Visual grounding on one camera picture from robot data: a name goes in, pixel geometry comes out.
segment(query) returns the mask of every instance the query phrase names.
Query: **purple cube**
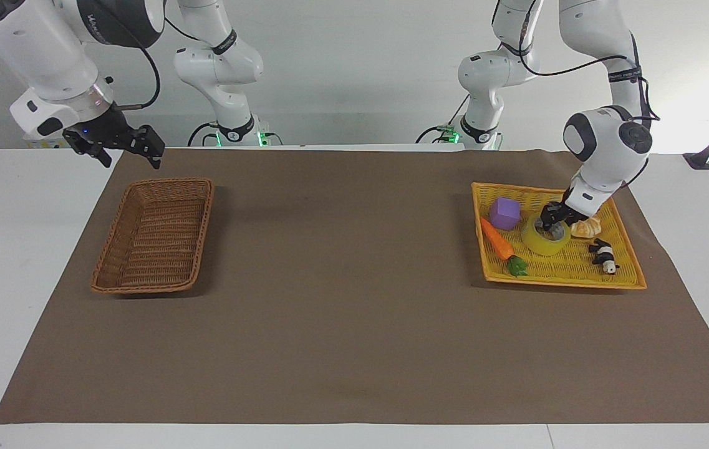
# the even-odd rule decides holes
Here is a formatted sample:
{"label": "purple cube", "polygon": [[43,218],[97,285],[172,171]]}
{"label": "purple cube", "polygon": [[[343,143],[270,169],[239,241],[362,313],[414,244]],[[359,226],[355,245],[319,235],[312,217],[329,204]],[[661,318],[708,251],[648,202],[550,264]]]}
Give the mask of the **purple cube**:
{"label": "purple cube", "polygon": [[520,203],[500,197],[490,208],[490,223],[499,229],[511,231],[520,222]]}

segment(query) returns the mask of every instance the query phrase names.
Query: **wicker basket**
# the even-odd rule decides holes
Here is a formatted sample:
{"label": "wicker basket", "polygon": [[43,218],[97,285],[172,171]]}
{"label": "wicker basket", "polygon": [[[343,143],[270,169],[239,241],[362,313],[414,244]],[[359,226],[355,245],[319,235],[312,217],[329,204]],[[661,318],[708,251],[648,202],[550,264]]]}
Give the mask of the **wicker basket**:
{"label": "wicker basket", "polygon": [[113,294],[189,290],[200,271],[212,202],[209,179],[129,185],[94,270],[91,290]]}
{"label": "wicker basket", "polygon": [[[523,244],[521,230],[523,223],[532,214],[539,213],[550,201],[561,201],[562,190],[532,188],[517,185],[480,184],[471,185],[473,207],[476,214],[476,235],[479,238],[479,252],[485,279],[492,282],[511,284],[556,285],[561,287],[615,288],[620,290],[644,290],[647,287],[642,268],[631,247],[629,235],[620,219],[614,200],[606,201],[599,211],[603,232],[599,236],[614,248],[614,256],[619,265],[617,275],[603,273],[600,266],[593,265],[593,254],[588,247],[591,239],[571,239],[561,253],[550,256],[534,254]],[[514,230],[499,230],[512,244],[514,252],[529,264],[529,276],[515,278],[506,269],[506,262],[498,258],[489,242],[482,234],[480,216],[488,218],[490,206],[499,196],[520,202],[523,221]]]}

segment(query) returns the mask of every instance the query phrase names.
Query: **black and white panda figurine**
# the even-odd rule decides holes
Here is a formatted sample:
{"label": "black and white panda figurine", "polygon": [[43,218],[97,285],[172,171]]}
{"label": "black and white panda figurine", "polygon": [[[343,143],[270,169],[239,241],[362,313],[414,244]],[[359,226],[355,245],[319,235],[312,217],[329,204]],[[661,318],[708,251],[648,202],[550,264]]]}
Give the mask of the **black and white panda figurine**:
{"label": "black and white panda figurine", "polygon": [[593,259],[593,265],[603,265],[603,270],[606,274],[614,275],[617,273],[617,265],[614,262],[614,250],[612,245],[606,243],[602,239],[596,239],[596,244],[590,245],[590,252],[596,254]]}

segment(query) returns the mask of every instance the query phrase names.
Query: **white wall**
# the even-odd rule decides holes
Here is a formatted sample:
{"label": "white wall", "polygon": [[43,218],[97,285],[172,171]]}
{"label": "white wall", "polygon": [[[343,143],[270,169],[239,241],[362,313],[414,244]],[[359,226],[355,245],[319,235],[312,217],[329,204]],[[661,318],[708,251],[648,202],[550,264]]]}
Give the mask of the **white wall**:
{"label": "white wall", "polygon": [[[266,62],[263,79],[247,89],[253,110],[286,143],[352,144],[412,142],[448,120],[465,96],[456,80],[460,60],[497,46],[490,28],[494,1],[228,0],[226,7],[239,36]],[[625,0],[622,8],[641,47],[654,110],[668,120],[655,134],[657,150],[673,151],[668,141],[684,120],[709,118],[709,2]],[[167,15],[181,23],[175,2]],[[184,145],[195,125],[213,119],[206,100],[171,67],[175,49],[186,45],[166,29],[152,48],[163,75],[160,100],[128,115],[135,125],[155,126],[169,145]],[[553,0],[544,5],[536,45],[544,70],[587,60],[559,39]],[[120,102],[149,98],[152,75],[140,52],[98,45],[88,52],[117,80]],[[7,106],[23,90],[0,63],[0,147],[22,145]],[[610,102],[602,66],[503,94],[502,131],[510,148],[562,148],[570,114]]]}

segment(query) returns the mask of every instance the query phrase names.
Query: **brown wicker basket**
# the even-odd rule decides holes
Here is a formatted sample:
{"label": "brown wicker basket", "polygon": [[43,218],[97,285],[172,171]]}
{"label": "brown wicker basket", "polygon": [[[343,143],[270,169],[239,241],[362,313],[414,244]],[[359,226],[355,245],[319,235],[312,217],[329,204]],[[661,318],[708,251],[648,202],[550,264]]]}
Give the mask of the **brown wicker basket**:
{"label": "brown wicker basket", "polygon": [[204,178],[135,182],[124,191],[91,290],[182,292],[196,282],[213,202]]}

